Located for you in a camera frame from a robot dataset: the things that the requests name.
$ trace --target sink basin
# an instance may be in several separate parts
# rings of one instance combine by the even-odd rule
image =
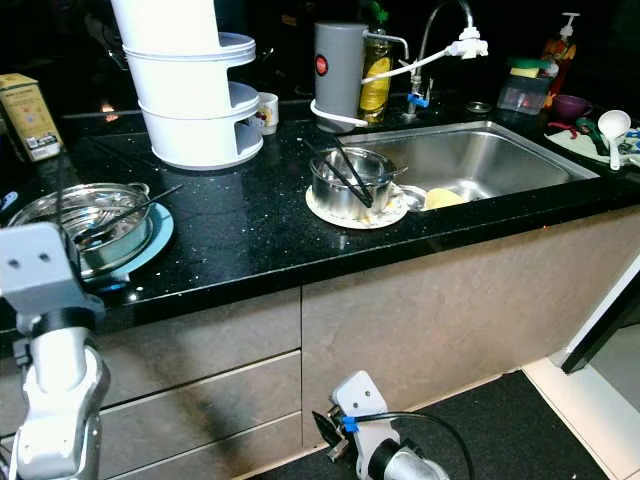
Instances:
[[[598,175],[493,122],[341,137],[344,144],[408,166],[395,183],[440,187],[465,201],[498,197]]]

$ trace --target cardboard box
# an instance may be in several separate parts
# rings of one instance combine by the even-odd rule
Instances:
[[[0,75],[2,115],[11,125],[9,133],[30,161],[44,160],[60,153],[62,140],[38,82],[19,73]]]

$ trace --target metal pot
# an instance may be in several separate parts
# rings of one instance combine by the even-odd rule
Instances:
[[[339,218],[357,220],[381,213],[389,202],[391,181],[400,171],[391,160],[380,153],[359,147],[345,147],[343,150],[370,193],[372,205],[367,208],[320,158],[314,158],[309,162],[309,166],[313,173],[311,189],[316,205]],[[356,178],[339,151],[331,150],[325,153],[324,158],[337,168],[349,183],[358,187]]]
[[[149,200],[144,183],[90,183],[62,191],[62,227],[74,238],[89,227],[103,224],[129,208]],[[114,270],[125,264],[147,245],[153,225],[150,207],[122,219],[99,240],[78,245],[84,278]],[[56,221],[56,193],[31,202],[9,222],[9,226]]]

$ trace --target white ladle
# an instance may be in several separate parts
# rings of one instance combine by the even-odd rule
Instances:
[[[631,127],[631,118],[622,110],[609,110],[598,119],[598,128],[609,142],[609,167],[620,170],[620,153],[616,138],[627,133]]]

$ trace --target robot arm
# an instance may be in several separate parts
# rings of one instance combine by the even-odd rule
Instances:
[[[89,343],[104,306],[82,289],[77,262],[75,246],[52,223],[0,231],[0,288],[32,360],[11,479],[97,478],[99,407],[110,376]]]
[[[334,407],[328,419],[314,412],[324,439],[333,447],[331,461],[339,458],[352,439],[358,449],[356,474],[360,480],[449,480],[435,462],[400,443],[391,419],[374,420],[388,412],[387,404],[367,372],[359,371],[331,395]]]

